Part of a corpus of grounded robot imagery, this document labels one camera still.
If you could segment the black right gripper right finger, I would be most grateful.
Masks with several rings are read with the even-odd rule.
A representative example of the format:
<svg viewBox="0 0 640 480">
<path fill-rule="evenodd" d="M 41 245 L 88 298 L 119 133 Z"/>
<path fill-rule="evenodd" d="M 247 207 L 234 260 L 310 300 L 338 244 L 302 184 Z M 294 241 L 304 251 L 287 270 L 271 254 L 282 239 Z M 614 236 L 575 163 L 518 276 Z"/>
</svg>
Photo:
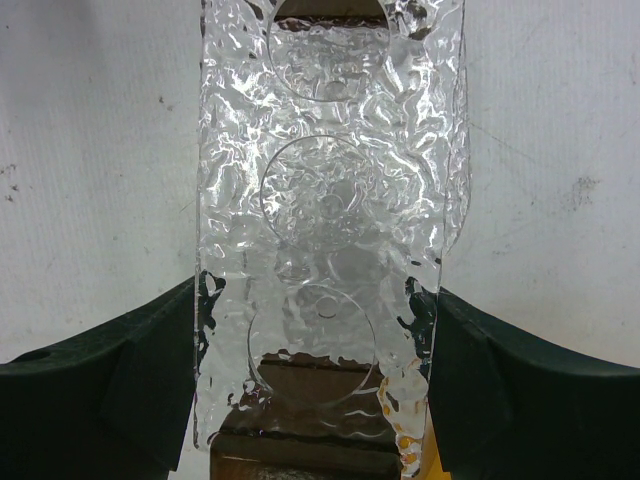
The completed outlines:
<svg viewBox="0 0 640 480">
<path fill-rule="evenodd" d="M 455 479 L 636 479 L 639 371 L 438 295 L 429 406 Z"/>
</svg>

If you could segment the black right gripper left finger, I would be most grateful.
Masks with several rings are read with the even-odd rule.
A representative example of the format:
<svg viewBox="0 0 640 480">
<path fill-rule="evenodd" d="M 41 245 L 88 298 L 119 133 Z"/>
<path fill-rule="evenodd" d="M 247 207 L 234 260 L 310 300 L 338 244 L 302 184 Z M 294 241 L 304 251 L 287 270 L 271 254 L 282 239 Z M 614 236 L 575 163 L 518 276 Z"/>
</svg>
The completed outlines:
<svg viewBox="0 0 640 480">
<path fill-rule="evenodd" d="M 195 286 L 3 364 L 2 478 L 168 478 L 195 388 Z"/>
</svg>

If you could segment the clear textured acrylic tray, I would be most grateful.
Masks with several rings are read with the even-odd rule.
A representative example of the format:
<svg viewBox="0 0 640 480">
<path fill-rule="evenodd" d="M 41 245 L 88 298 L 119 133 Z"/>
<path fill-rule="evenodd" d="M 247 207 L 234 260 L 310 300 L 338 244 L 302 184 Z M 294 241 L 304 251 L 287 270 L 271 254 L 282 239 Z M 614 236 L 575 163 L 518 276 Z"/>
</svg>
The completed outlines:
<svg viewBox="0 0 640 480">
<path fill-rule="evenodd" d="M 278 2 L 202 7 L 194 443 L 210 456 L 264 354 L 344 357 L 378 365 L 398 479 L 421 479 L 442 260 L 470 200 L 466 5 L 290 31 Z"/>
</svg>

